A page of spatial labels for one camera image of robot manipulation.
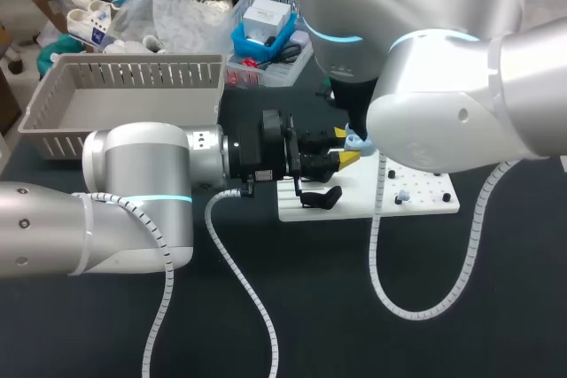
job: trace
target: white board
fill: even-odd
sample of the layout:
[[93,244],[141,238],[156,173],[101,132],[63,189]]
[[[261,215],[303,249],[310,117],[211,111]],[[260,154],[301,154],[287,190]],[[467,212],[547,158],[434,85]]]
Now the white board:
[[[414,216],[424,214],[448,214],[459,211],[459,200],[454,193],[448,174],[435,176],[401,166],[388,159],[386,174],[396,172],[394,179],[386,178],[382,212],[387,216]],[[343,189],[343,196],[332,210],[303,208],[295,196],[293,180],[277,183],[277,210],[281,221],[361,219],[372,216],[376,196],[378,152],[371,157],[337,172],[327,183],[303,182],[303,191],[325,193],[333,186]],[[401,205],[394,203],[400,189],[410,195]],[[443,194],[451,194],[451,200],[443,201]]]

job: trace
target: black tabletop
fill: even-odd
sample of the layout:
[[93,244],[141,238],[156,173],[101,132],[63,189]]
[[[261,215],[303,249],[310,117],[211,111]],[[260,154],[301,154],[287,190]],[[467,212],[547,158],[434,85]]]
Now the black tabletop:
[[[227,132],[265,108],[296,126],[344,125],[314,96],[313,64],[293,88],[223,96]],[[383,220],[379,270],[392,300],[436,304],[460,271],[486,167],[452,176],[457,214]],[[22,141],[3,180],[85,190],[78,162],[43,161]],[[254,304],[214,247],[196,197],[195,253],[175,273],[152,376],[267,378],[268,334]],[[475,271],[461,299],[426,322],[380,305],[368,271],[369,220],[282,223],[276,186],[219,203],[220,238],[268,309],[281,378],[564,377],[567,362],[567,179],[558,160],[524,162],[495,189]],[[0,376],[139,377],[163,274],[84,275],[0,282]]]

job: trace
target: white robotic arm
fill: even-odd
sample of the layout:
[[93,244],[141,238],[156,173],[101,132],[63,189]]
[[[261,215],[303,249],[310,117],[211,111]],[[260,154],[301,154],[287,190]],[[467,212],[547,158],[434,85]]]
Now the white robotic arm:
[[333,88],[351,128],[394,161],[446,173],[567,153],[567,20],[515,34],[524,0],[299,2],[318,64],[350,83]]

